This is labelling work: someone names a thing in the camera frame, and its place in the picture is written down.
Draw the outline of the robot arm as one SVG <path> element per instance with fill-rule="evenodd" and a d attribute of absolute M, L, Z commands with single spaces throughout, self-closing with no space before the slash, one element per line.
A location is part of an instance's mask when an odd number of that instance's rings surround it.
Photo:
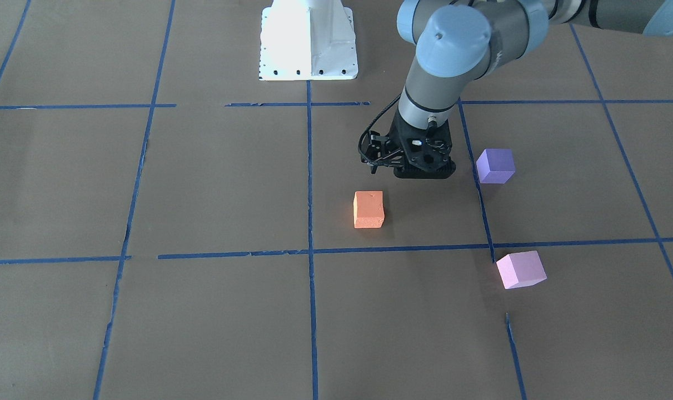
<path fill-rule="evenodd" d="M 673 36 L 673 1 L 404 1 L 397 30 L 415 56 L 390 131 L 367 129 L 361 160 L 400 179 L 446 179 L 448 119 L 463 89 L 535 50 L 564 23 L 648 37 Z"/>

